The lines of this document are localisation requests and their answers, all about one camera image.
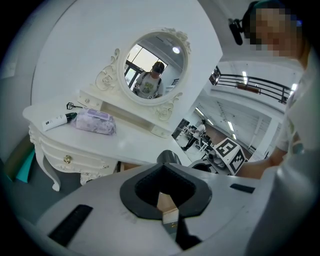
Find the purple tissue box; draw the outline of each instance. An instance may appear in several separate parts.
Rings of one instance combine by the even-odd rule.
[[[71,125],[89,132],[112,135],[116,132],[116,123],[112,115],[92,108],[82,108]]]

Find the ceiling light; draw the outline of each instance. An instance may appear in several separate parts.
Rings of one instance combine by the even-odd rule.
[[[294,83],[294,84],[292,85],[291,91],[290,91],[290,95],[294,93],[294,91],[297,89],[297,86],[298,86],[298,85],[297,85],[296,83]]]
[[[247,78],[246,71],[242,71],[242,75],[243,75],[244,84],[246,85],[248,83],[248,78]]]
[[[233,132],[234,132],[235,130],[234,130],[233,126],[232,126],[232,123],[228,121],[228,125],[229,125],[229,127],[230,127],[231,131],[233,131]]]
[[[293,85],[292,85],[292,87],[291,87],[291,90],[293,90],[293,91],[295,91],[296,89],[297,89],[297,84],[296,83],[294,83]]]
[[[179,54],[179,53],[180,53],[180,50],[179,50],[179,48],[177,48],[177,47],[173,47],[173,48],[172,48],[172,51],[173,51],[175,54]]]
[[[201,115],[204,116],[204,114],[199,110],[199,108],[196,107],[195,110],[197,110]]]

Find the railing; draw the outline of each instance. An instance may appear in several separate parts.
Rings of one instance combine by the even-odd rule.
[[[237,74],[220,74],[217,78],[209,78],[214,86],[229,86],[252,93],[266,95],[282,104],[287,103],[291,89],[269,80]]]

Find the black rubber opening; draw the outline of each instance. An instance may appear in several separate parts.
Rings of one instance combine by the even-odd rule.
[[[211,171],[209,169],[210,166],[211,166],[211,164],[208,165],[208,164],[205,164],[205,163],[198,163],[194,167],[192,167],[192,169],[197,169],[197,170],[200,170],[200,171],[211,173]]]
[[[126,180],[120,198],[137,217],[162,220],[162,212],[157,209],[160,192],[171,196],[182,218],[200,215],[212,197],[203,180],[168,163],[159,163]]]

